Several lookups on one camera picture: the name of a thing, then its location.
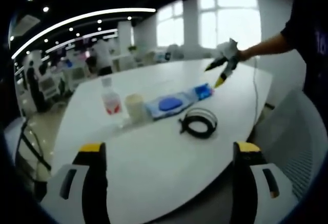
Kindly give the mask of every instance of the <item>round table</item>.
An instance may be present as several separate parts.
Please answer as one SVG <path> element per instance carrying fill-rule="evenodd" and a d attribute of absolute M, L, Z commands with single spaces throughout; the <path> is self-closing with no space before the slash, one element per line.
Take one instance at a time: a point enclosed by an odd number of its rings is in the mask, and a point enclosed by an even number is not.
<path fill-rule="evenodd" d="M 204 72 L 212 59 L 184 60 L 112 74 L 122 100 L 145 101 L 209 83 L 225 66 Z M 140 224 L 180 207 L 208 186 L 233 158 L 233 142 L 245 141 L 266 102 L 272 76 L 239 64 L 212 97 L 192 107 L 211 110 L 216 132 L 206 140 L 180 134 L 179 115 L 113 136 L 112 117 L 101 100 L 99 78 L 80 84 L 65 111 L 55 142 L 52 174 L 70 164 L 81 145 L 103 141 L 107 150 L 107 210 L 113 224 Z"/>

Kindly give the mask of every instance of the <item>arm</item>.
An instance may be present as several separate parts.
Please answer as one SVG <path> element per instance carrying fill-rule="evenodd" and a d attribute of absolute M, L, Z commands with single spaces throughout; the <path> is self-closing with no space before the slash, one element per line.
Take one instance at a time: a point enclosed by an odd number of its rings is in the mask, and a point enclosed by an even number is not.
<path fill-rule="evenodd" d="M 293 47 L 287 42 L 281 33 L 267 39 L 244 51 L 240 51 L 241 59 L 247 60 L 253 56 L 273 55 L 291 51 Z"/>
<path fill-rule="evenodd" d="M 241 59 L 245 61 L 253 56 L 280 54 L 295 49 L 301 40 L 299 32 L 304 28 L 300 19 L 304 14 L 301 5 L 299 0 L 295 0 L 291 17 L 281 33 L 244 51 L 240 51 Z"/>

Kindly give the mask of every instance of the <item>white shirt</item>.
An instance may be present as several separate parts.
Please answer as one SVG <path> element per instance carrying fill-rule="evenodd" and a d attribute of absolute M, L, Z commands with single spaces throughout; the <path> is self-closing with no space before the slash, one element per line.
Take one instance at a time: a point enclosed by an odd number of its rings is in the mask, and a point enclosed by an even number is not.
<path fill-rule="evenodd" d="M 97 55 L 97 69 L 113 66 L 111 55 L 108 50 L 108 45 L 102 39 L 93 46 L 94 51 Z"/>

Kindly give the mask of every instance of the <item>cable wire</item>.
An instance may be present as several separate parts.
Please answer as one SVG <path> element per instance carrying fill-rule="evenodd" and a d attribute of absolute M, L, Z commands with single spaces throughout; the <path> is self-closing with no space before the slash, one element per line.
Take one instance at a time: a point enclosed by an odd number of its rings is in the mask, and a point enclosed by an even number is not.
<path fill-rule="evenodd" d="M 257 86 L 256 86 L 256 70 L 257 70 L 257 57 L 254 57 L 253 85 L 254 85 L 254 91 L 255 91 L 255 117 L 254 117 L 253 127 L 255 127 L 255 125 L 256 125 L 257 110 L 258 110 L 258 91 L 257 91 Z"/>

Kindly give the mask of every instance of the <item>window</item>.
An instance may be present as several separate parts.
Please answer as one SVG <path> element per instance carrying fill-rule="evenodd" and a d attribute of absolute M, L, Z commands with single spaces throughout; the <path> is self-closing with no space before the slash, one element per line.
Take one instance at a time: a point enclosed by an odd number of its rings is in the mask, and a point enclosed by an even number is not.
<path fill-rule="evenodd" d="M 183 6 L 182 1 L 174 2 L 158 10 L 157 45 L 183 45 Z"/>
<path fill-rule="evenodd" d="M 216 48 L 229 41 L 240 50 L 261 41 L 261 18 L 257 0 L 198 0 L 199 43 Z"/>

